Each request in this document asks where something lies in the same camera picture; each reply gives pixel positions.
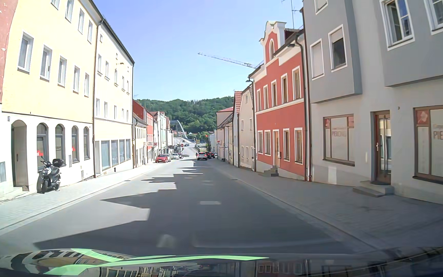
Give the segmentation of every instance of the sky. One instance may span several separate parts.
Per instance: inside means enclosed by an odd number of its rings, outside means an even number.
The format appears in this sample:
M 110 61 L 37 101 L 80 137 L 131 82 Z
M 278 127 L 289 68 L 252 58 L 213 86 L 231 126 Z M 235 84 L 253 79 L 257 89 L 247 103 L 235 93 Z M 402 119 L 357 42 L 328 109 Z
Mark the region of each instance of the sky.
M 94 0 L 135 61 L 134 99 L 233 96 L 253 68 L 197 53 L 259 64 L 267 21 L 293 28 L 290 0 Z M 302 8 L 293 0 L 293 9 Z M 293 12 L 295 28 L 302 15 Z

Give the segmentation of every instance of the motor scooter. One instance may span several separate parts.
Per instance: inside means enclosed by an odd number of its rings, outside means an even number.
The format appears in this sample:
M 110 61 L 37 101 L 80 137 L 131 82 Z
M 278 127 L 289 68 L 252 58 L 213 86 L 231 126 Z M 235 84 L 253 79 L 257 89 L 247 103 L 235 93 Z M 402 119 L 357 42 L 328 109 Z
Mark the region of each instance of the motor scooter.
M 61 173 L 59 168 L 63 166 L 63 159 L 54 159 L 52 163 L 49 161 L 40 161 L 44 164 L 44 168 L 39 171 L 39 180 L 37 183 L 37 192 L 46 193 L 49 190 L 59 190 L 61 185 Z

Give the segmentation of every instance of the street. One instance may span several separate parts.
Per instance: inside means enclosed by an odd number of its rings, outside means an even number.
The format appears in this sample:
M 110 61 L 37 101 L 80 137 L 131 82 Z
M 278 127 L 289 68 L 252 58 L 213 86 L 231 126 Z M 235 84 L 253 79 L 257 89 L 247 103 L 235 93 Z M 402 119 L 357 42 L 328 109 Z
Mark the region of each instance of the street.
M 215 163 L 185 158 L 139 175 L 1 235 L 0 255 L 60 248 L 136 256 L 352 252 Z

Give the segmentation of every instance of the forested hill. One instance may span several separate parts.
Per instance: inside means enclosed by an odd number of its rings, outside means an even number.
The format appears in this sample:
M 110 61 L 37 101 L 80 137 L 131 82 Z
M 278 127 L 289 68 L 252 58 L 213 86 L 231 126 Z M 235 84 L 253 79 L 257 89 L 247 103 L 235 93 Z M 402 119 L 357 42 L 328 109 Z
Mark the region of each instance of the forested hill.
M 213 131 L 217 125 L 216 112 L 233 106 L 233 96 L 184 101 L 138 99 L 149 111 L 164 111 L 171 120 L 179 120 L 186 132 Z

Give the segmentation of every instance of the paved sidewalk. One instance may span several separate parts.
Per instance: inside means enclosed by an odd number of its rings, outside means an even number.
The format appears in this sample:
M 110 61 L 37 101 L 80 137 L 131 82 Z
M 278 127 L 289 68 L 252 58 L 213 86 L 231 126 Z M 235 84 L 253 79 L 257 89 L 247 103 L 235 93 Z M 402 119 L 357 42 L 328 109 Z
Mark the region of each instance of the paved sidewalk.
M 149 163 L 131 170 L 102 175 L 95 179 L 84 180 L 62 187 L 59 191 L 45 194 L 34 193 L 0 203 L 0 230 L 36 217 L 47 211 L 64 206 L 81 198 L 130 180 L 138 175 L 152 171 L 164 164 Z
M 263 177 L 221 161 L 214 167 L 374 248 L 443 246 L 443 205 L 396 195 L 373 198 L 349 186 Z

